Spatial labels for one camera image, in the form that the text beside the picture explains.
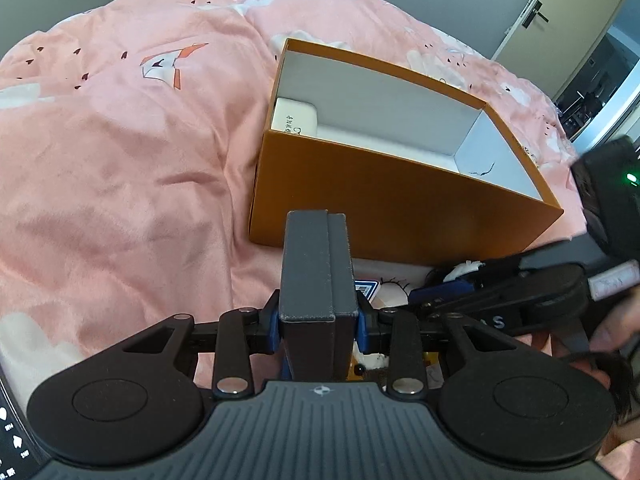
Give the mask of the person's right hand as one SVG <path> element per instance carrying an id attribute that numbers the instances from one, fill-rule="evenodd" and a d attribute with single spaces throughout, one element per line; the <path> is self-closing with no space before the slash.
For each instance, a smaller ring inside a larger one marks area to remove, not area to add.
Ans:
<path id="1" fill-rule="evenodd" d="M 600 323 L 590 339 L 589 348 L 592 352 L 612 352 L 622 348 L 639 328 L 640 294 L 636 286 Z"/>

